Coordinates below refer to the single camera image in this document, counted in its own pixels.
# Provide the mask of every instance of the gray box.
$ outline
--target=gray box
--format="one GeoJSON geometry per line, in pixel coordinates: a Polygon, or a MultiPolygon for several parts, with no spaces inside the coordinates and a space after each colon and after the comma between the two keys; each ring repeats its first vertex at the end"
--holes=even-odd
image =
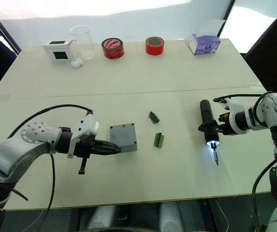
{"type": "Polygon", "coordinates": [[[111,126],[110,142],[118,145],[122,153],[137,151],[134,123],[111,126]]]}

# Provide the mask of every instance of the white wall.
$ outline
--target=white wall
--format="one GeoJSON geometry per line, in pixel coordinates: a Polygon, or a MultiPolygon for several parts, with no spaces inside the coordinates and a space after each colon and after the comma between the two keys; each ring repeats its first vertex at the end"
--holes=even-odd
{"type": "Polygon", "coordinates": [[[236,0],[220,37],[247,53],[276,18],[277,0],[236,0]]]}
{"type": "Polygon", "coordinates": [[[69,37],[88,24],[94,43],[109,37],[125,42],[158,35],[189,39],[211,18],[222,19],[230,0],[0,0],[0,21],[23,48],[69,37]]]}

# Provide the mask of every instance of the red tape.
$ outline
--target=red tape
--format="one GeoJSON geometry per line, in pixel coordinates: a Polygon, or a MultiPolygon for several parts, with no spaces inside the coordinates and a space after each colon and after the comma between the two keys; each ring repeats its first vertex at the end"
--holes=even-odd
{"type": "Polygon", "coordinates": [[[109,59],[117,59],[123,56],[123,42],[118,38],[108,38],[102,42],[104,56],[109,59]]]}
{"type": "Polygon", "coordinates": [[[161,37],[153,36],[146,39],[146,52],[149,55],[157,56],[164,51],[164,40],[161,37]]]}

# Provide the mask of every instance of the cable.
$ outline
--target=cable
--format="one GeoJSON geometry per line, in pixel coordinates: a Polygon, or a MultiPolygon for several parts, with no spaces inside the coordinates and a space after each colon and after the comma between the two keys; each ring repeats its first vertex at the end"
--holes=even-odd
{"type": "Polygon", "coordinates": [[[253,184],[253,188],[252,188],[252,208],[253,208],[253,219],[254,219],[255,228],[256,228],[256,231],[257,231],[257,232],[260,231],[260,225],[259,225],[258,209],[257,209],[257,206],[256,206],[256,196],[255,196],[256,187],[257,187],[259,181],[261,180],[261,178],[263,177],[263,175],[264,175],[275,163],[277,163],[277,161],[273,160],[270,164],[268,164],[267,167],[264,168],[264,170],[259,174],[258,178],[255,180],[255,182],[254,182],[254,184],[253,184]]]}
{"type": "Polygon", "coordinates": [[[219,207],[219,210],[220,210],[221,213],[223,214],[223,216],[224,216],[224,218],[225,218],[225,220],[226,220],[226,223],[227,223],[227,228],[226,228],[226,231],[225,231],[225,232],[228,232],[228,231],[229,231],[229,227],[230,227],[229,221],[228,221],[228,219],[226,218],[226,216],[225,216],[223,210],[221,209],[221,206],[219,205],[219,202],[218,202],[217,200],[216,200],[216,203],[217,203],[217,205],[218,205],[218,207],[219,207]]]}
{"type": "Polygon", "coordinates": [[[26,124],[28,121],[30,121],[31,119],[35,118],[36,116],[38,115],[41,115],[43,113],[46,113],[48,112],[49,110],[53,110],[53,109],[57,109],[57,108],[61,108],[61,107],[76,107],[76,108],[80,108],[80,109],[83,109],[83,110],[87,110],[87,113],[88,114],[93,114],[93,110],[90,110],[86,107],[83,107],[81,105],[73,105],[73,104],[63,104],[63,105],[55,105],[55,106],[52,106],[52,107],[49,107],[49,108],[46,108],[46,109],[43,109],[35,114],[33,114],[32,116],[28,117],[26,120],[24,120],[22,123],[19,124],[19,126],[16,127],[16,129],[8,136],[8,139],[9,138],[12,138],[16,133],[17,131],[24,125],[26,124]]]}
{"type": "Polygon", "coordinates": [[[22,197],[24,200],[28,201],[28,198],[25,195],[23,195],[21,192],[19,192],[18,190],[13,188],[12,192],[14,192],[18,196],[22,197]]]}
{"type": "Polygon", "coordinates": [[[260,97],[260,96],[261,96],[261,94],[231,94],[231,95],[214,98],[213,101],[219,102],[219,100],[221,100],[221,99],[232,98],[232,97],[260,97]]]}
{"type": "Polygon", "coordinates": [[[268,91],[268,92],[262,94],[262,95],[259,97],[259,99],[255,102],[254,107],[253,107],[253,117],[254,117],[254,119],[255,119],[261,126],[264,126],[264,127],[267,127],[267,125],[266,125],[266,123],[261,122],[261,121],[259,120],[259,118],[258,118],[258,116],[257,116],[257,114],[256,114],[256,110],[257,110],[257,108],[258,108],[258,105],[259,105],[260,101],[263,99],[263,97],[265,97],[265,96],[266,96],[267,94],[269,94],[269,93],[273,93],[273,91],[268,91]]]}
{"type": "Polygon", "coordinates": [[[41,218],[43,212],[44,212],[44,210],[42,210],[41,213],[39,214],[39,216],[35,219],[35,221],[33,221],[32,224],[30,224],[28,227],[26,227],[22,232],[26,232],[31,226],[33,226],[38,221],[38,219],[41,218]]]}
{"type": "Polygon", "coordinates": [[[45,221],[49,211],[50,211],[50,207],[51,207],[51,204],[52,204],[52,200],[53,200],[53,196],[55,194],[55,184],[56,184],[56,170],[55,170],[55,160],[53,159],[53,155],[50,154],[50,158],[51,158],[51,163],[52,163],[52,190],[51,190],[51,196],[50,196],[50,201],[49,201],[49,205],[47,207],[47,211],[46,211],[46,214],[45,216],[43,217],[42,219],[42,222],[41,224],[39,225],[39,227],[37,228],[36,232],[39,232],[42,225],[43,225],[43,222],[45,221]]]}

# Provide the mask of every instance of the black cable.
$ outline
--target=black cable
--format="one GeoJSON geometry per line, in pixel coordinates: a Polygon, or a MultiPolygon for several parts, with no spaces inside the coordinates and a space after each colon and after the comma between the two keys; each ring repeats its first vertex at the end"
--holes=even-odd
{"type": "Polygon", "coordinates": [[[260,97],[261,94],[231,94],[231,95],[226,95],[218,98],[214,98],[214,102],[219,102],[219,100],[224,99],[224,98],[232,98],[232,97],[260,97]]]}
{"type": "Polygon", "coordinates": [[[18,196],[22,197],[24,200],[28,201],[28,198],[25,195],[23,195],[21,192],[19,192],[18,190],[13,188],[12,192],[14,192],[18,196]]]}
{"type": "Polygon", "coordinates": [[[55,170],[55,160],[53,159],[53,155],[50,154],[50,158],[51,158],[51,163],[52,163],[52,190],[51,190],[51,196],[50,196],[50,201],[49,201],[49,205],[47,207],[47,211],[45,213],[45,216],[43,217],[42,219],[42,222],[41,224],[39,225],[39,227],[37,228],[36,232],[40,231],[42,225],[43,225],[43,222],[45,221],[49,211],[50,211],[50,207],[51,207],[51,204],[52,204],[52,200],[53,200],[53,196],[55,194],[55,184],[56,184],[56,170],[55,170]]]}
{"type": "Polygon", "coordinates": [[[53,109],[57,109],[57,108],[61,108],[61,107],[76,107],[76,108],[80,108],[80,109],[83,109],[83,110],[87,110],[88,114],[92,114],[93,113],[93,110],[90,110],[86,107],[83,107],[81,105],[73,105],[73,104],[64,104],[64,105],[55,105],[55,106],[52,106],[52,107],[49,107],[49,108],[46,108],[46,109],[43,109],[35,114],[33,114],[32,116],[28,117],[26,120],[24,120],[22,123],[19,124],[19,126],[16,127],[16,129],[8,136],[8,139],[13,137],[14,134],[17,133],[17,131],[24,125],[26,124],[28,121],[30,121],[31,119],[35,118],[36,116],[38,115],[41,115],[43,113],[46,113],[48,112],[49,110],[53,110],[53,109]]]}
{"type": "Polygon", "coordinates": [[[258,115],[256,114],[256,110],[257,110],[257,108],[258,108],[258,105],[259,105],[260,101],[263,99],[263,97],[265,97],[265,96],[266,96],[267,94],[269,94],[269,93],[273,93],[273,91],[268,91],[268,92],[262,94],[262,95],[259,97],[259,99],[255,102],[254,107],[253,107],[253,117],[254,117],[254,119],[255,119],[261,126],[264,126],[264,127],[267,127],[267,125],[266,125],[266,123],[261,122],[261,121],[259,120],[258,115]]]}
{"type": "Polygon", "coordinates": [[[255,180],[253,188],[252,188],[252,208],[253,208],[253,219],[255,223],[256,231],[260,231],[260,225],[259,225],[259,217],[258,217],[258,209],[256,206],[256,196],[255,191],[256,187],[258,186],[259,181],[263,177],[263,175],[275,164],[277,161],[273,160],[264,170],[259,174],[258,178],[255,180]]]}

